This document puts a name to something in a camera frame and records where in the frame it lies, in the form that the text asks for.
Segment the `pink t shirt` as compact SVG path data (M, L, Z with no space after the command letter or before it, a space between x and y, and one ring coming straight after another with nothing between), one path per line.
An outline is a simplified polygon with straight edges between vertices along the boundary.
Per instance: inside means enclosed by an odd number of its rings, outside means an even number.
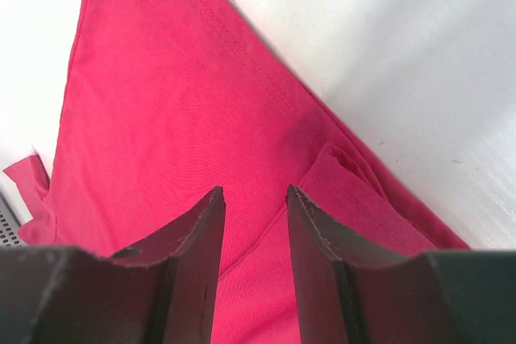
M51 173L6 169L31 245L99 255L226 207L214 343L300 340L285 196L406 255L464 241L261 42L227 0L82 0Z

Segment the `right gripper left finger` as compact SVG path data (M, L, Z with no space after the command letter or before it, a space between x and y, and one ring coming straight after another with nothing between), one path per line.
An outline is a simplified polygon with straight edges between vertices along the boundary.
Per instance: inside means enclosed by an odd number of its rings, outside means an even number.
M108 258L1 250L4 343L208 343L225 222L220 187Z

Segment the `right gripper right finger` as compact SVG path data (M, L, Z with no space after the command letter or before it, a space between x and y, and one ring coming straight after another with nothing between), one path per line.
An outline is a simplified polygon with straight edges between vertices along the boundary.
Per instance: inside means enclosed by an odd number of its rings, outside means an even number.
M514 342L513 251L409 257L357 234L296 186L286 203L302 342Z

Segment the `white plastic laundry basket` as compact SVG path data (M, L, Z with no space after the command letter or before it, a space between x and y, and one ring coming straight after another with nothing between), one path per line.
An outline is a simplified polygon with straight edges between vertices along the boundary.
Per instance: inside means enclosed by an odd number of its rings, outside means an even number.
M20 223L12 213L3 195L0 196L0 244L1 247L22 247L24 241L19 237Z

